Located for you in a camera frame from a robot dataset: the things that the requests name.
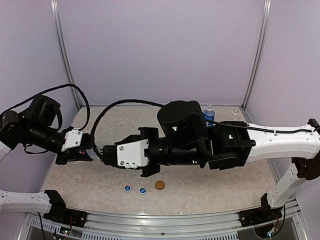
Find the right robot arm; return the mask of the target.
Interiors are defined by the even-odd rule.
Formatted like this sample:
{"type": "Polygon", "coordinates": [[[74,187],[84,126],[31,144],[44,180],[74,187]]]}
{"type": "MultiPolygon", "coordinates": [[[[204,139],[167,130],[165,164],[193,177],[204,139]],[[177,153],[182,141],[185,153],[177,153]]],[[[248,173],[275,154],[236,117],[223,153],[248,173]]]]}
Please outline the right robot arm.
{"type": "Polygon", "coordinates": [[[161,107],[157,120],[164,132],[140,128],[140,138],[129,144],[126,159],[118,164],[142,169],[144,177],[161,165],[198,165],[226,170],[270,158],[291,158],[287,173],[271,193],[265,194],[256,218],[266,222],[276,208],[305,181],[320,175],[320,127],[314,120],[301,127],[271,128],[243,121],[223,121],[208,126],[196,101],[173,101],[161,107]]]}

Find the white blue bottle cap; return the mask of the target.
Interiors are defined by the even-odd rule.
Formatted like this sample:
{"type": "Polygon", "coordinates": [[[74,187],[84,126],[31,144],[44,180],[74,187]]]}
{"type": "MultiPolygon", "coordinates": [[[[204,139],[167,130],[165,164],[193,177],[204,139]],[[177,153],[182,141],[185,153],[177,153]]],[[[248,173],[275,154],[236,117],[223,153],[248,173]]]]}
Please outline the white blue bottle cap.
{"type": "Polygon", "coordinates": [[[140,193],[141,195],[145,195],[145,194],[147,193],[147,189],[146,189],[145,187],[141,187],[141,188],[139,189],[139,193],[140,193]]]}
{"type": "Polygon", "coordinates": [[[126,185],[125,187],[124,187],[124,191],[125,192],[130,192],[132,190],[132,187],[130,186],[130,185],[126,185]]]}

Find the clear plastic bottle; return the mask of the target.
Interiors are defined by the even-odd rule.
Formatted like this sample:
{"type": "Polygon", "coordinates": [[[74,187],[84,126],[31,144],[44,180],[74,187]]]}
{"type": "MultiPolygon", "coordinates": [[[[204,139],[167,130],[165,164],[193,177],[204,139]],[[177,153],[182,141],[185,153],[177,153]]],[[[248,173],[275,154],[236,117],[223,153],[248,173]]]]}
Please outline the clear plastic bottle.
{"type": "Polygon", "coordinates": [[[234,108],[232,110],[232,116],[234,121],[239,121],[240,120],[240,110],[239,108],[234,108]]]}

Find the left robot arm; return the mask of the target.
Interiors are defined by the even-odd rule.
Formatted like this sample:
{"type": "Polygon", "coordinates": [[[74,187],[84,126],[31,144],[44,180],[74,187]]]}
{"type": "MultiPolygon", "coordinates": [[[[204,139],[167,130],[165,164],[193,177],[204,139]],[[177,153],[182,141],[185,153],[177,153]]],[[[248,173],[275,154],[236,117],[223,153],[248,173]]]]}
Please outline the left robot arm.
{"type": "MultiPolygon", "coordinates": [[[[7,110],[0,115],[0,157],[3,159],[17,145],[24,147],[36,146],[56,154],[57,163],[65,165],[68,162],[93,159],[87,153],[91,149],[90,135],[78,128],[62,127],[61,105],[50,97],[37,95],[30,106],[17,113],[7,110]],[[58,127],[53,128],[54,120],[58,127]]],[[[45,190],[36,193],[21,193],[2,190],[0,192],[0,212],[23,213],[39,212],[51,214],[57,221],[63,223],[70,218],[70,211],[60,194],[55,190],[45,190]]]]}

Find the blue label water bottle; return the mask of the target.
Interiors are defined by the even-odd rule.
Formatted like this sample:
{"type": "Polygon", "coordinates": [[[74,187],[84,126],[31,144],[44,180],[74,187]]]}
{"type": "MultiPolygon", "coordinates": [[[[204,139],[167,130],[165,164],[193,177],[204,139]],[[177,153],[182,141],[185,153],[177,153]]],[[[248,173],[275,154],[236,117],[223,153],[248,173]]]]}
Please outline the blue label water bottle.
{"type": "Polygon", "coordinates": [[[214,121],[215,121],[214,106],[212,104],[208,104],[203,109],[202,112],[203,112],[203,115],[204,115],[206,126],[207,127],[212,127],[214,125],[214,121]]]}

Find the gold juice bottle cap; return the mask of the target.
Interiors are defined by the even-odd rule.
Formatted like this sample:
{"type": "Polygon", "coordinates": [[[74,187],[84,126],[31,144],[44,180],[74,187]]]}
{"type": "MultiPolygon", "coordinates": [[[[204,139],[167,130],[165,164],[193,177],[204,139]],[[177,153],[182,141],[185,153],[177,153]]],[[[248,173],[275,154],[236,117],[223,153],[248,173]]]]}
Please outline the gold juice bottle cap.
{"type": "Polygon", "coordinates": [[[158,180],[155,182],[155,185],[154,187],[157,189],[157,190],[163,190],[165,188],[165,182],[162,181],[162,180],[158,180]]]}

